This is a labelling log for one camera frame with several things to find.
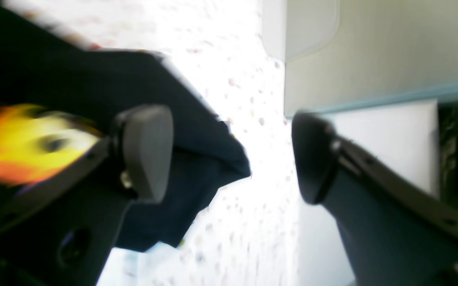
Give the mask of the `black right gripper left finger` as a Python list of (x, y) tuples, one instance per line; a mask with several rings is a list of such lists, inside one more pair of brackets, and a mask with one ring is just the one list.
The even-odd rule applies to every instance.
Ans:
[(101, 136), (64, 112), (0, 109), (0, 286), (95, 286), (134, 204), (167, 193), (173, 116), (118, 114)]

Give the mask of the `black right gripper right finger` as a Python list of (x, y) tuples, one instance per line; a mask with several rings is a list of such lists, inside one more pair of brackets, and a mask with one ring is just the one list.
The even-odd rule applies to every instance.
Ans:
[(336, 220), (358, 286), (458, 286), (458, 211), (311, 113), (291, 142), (300, 194)]

